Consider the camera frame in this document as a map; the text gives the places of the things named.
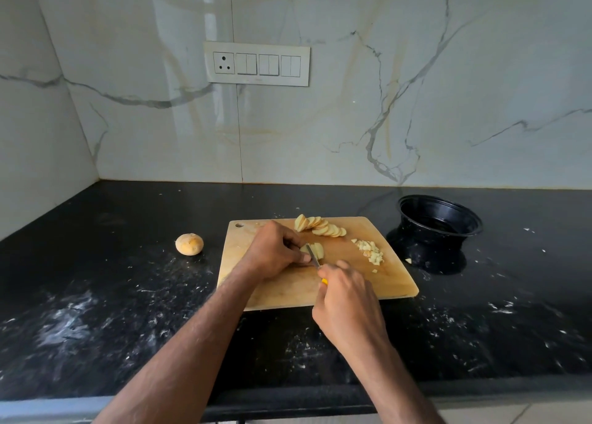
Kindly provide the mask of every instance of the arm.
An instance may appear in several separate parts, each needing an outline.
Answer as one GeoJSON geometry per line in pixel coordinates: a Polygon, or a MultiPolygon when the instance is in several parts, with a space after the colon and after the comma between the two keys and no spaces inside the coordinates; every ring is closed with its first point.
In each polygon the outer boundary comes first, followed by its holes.
{"type": "Polygon", "coordinates": [[[297,233],[270,221],[212,297],[129,381],[95,423],[199,422],[255,287],[292,262],[310,262],[297,233]]]}
{"type": "Polygon", "coordinates": [[[445,424],[389,341],[372,284],[349,263],[323,265],[313,318],[345,357],[385,423],[445,424]]]}

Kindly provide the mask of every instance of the countertop edge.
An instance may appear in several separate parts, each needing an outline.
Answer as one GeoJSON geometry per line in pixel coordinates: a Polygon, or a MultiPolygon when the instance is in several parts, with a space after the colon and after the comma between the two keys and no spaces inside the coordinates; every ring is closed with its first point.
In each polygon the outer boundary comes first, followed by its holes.
{"type": "MultiPolygon", "coordinates": [[[[592,398],[592,375],[434,381],[419,383],[419,386],[439,409],[592,398]]],[[[111,399],[112,396],[97,396],[0,401],[0,422],[56,422],[66,419],[90,422],[111,399]]],[[[280,387],[226,391],[208,405],[202,421],[374,412],[374,406],[359,385],[280,387]]]]}

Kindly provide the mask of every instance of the knife blade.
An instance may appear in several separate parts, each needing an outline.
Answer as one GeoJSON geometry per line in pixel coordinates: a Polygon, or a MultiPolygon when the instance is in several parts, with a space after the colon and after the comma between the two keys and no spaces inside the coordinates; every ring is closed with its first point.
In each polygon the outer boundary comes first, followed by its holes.
{"type": "MultiPolygon", "coordinates": [[[[321,268],[321,264],[319,263],[319,260],[317,259],[317,256],[315,256],[315,253],[313,252],[313,249],[310,248],[310,245],[307,243],[306,245],[306,250],[308,251],[308,254],[310,254],[310,260],[311,262],[314,264],[314,266],[317,268],[317,270],[319,270],[321,268]]],[[[329,281],[325,278],[321,279],[321,282],[323,284],[325,284],[326,286],[329,285],[329,281]]]]}

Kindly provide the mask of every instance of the cutting board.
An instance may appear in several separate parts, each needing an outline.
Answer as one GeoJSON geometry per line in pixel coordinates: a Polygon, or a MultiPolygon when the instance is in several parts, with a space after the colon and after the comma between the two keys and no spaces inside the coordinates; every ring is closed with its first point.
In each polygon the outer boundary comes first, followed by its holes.
{"type": "MultiPolygon", "coordinates": [[[[316,236],[310,230],[300,233],[307,242],[318,241],[323,245],[325,257],[321,260],[321,264],[323,262],[335,263],[339,259],[348,261],[352,267],[372,282],[378,299],[406,298],[419,293],[417,285],[395,251],[369,219],[366,217],[324,218],[332,224],[344,227],[347,230],[347,235],[344,237],[316,236]],[[373,241],[384,253],[384,262],[380,266],[370,263],[351,239],[373,241]]],[[[257,229],[268,221],[238,220],[228,224],[218,285],[243,257],[253,241],[257,229]]],[[[289,228],[294,228],[293,218],[282,218],[276,221],[289,228]]],[[[263,281],[251,295],[245,310],[311,306],[317,298],[319,282],[320,277],[314,266],[290,265],[275,278],[263,281]]]]}

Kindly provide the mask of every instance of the person's left arm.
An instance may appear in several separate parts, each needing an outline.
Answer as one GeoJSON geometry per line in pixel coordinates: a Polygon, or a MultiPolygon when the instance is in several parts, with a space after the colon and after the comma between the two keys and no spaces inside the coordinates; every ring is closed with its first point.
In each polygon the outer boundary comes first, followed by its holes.
{"type": "Polygon", "coordinates": [[[95,423],[199,422],[241,314],[265,278],[310,262],[293,230],[270,221],[212,297],[97,416],[95,423]]]}

